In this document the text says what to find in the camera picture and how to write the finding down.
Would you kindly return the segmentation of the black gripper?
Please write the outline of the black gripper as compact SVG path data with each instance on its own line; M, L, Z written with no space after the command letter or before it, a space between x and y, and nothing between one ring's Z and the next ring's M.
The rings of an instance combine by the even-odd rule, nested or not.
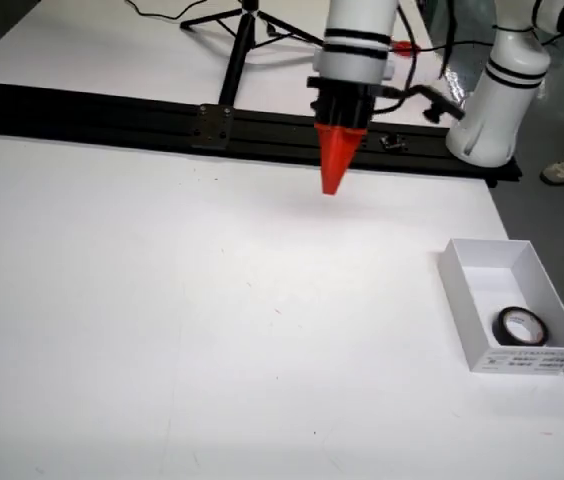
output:
M336 194L386 87L321 76L309 77L307 87L318 91L311 108L320 144L322 193Z

